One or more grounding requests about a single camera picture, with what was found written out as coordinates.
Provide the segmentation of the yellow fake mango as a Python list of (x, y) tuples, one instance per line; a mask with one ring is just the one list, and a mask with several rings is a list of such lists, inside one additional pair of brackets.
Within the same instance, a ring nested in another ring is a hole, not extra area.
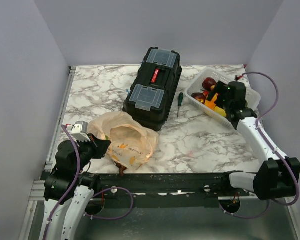
[(216, 107), (214, 108), (214, 111), (215, 111), (216, 113), (218, 113), (219, 115), (221, 115), (222, 117), (224, 117), (224, 118), (227, 117), (227, 113), (226, 113), (226, 111), (225, 111), (223, 108), (220, 108), (220, 107), (216, 106)]

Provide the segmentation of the orange yellow fake papaya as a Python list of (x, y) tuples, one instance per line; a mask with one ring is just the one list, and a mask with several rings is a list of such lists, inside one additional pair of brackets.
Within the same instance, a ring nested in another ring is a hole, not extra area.
[(211, 110), (215, 110), (215, 108), (216, 108), (216, 106), (217, 106), (217, 104), (216, 104), (216, 100), (218, 99), (218, 94), (216, 93), (213, 97), (212, 97), (212, 99), (211, 100), (208, 100), (208, 97), (206, 98), (206, 100), (205, 100), (205, 103), (204, 103), (204, 105), (206, 106), (206, 107), (208, 107), (209, 109), (211, 109)]

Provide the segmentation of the dark plum fake fruit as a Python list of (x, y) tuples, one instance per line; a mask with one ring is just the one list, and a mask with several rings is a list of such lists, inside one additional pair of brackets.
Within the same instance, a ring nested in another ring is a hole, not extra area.
[(195, 92), (191, 95), (191, 97), (200, 102), (201, 104), (205, 104), (206, 96), (202, 92)]

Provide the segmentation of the translucent orange plastic bag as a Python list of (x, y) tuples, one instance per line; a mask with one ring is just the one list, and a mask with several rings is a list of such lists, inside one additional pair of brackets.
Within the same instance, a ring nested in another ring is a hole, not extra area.
[(88, 123), (87, 132), (109, 140), (107, 155), (116, 163), (136, 171), (153, 156), (159, 134), (143, 127), (126, 112), (107, 112)]

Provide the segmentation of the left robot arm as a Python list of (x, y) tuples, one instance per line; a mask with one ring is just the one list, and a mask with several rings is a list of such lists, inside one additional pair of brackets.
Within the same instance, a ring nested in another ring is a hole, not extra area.
[(101, 191), (101, 178), (83, 172), (92, 159), (102, 159), (111, 145), (88, 134), (87, 141), (59, 144), (56, 165), (44, 183), (44, 219), (41, 240), (72, 240), (91, 198)]

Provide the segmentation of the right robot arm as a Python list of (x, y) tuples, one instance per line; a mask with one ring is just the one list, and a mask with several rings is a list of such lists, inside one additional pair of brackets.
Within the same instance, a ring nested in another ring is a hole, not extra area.
[(225, 110), (226, 119), (244, 137), (260, 164), (257, 172), (229, 173), (228, 179), (220, 183), (220, 191), (231, 196), (243, 189), (256, 194), (262, 201), (297, 198), (300, 194), (300, 162), (295, 157), (288, 157), (270, 139), (255, 111), (248, 108), (246, 91), (242, 82), (218, 82), (206, 98)]

